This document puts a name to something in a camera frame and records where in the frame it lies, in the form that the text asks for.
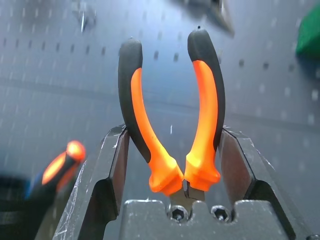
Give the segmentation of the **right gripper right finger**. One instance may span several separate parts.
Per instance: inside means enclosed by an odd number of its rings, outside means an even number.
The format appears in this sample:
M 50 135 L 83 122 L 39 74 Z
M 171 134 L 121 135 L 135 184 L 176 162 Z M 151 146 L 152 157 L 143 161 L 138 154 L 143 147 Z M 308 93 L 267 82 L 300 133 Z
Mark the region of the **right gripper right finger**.
M 240 131 L 224 126 L 219 152 L 222 177 L 230 202 L 268 201 L 288 238 L 301 239 L 299 212 L 280 184 L 275 169 L 255 148 L 252 140 Z

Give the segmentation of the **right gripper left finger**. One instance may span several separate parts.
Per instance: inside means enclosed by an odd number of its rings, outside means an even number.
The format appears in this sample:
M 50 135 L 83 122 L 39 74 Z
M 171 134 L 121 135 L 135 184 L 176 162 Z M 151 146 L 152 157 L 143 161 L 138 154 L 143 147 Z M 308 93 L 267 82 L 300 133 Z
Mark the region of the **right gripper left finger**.
M 78 172 L 53 235 L 55 240 L 102 240 L 120 214 L 130 137 L 124 124 L 111 128 Z

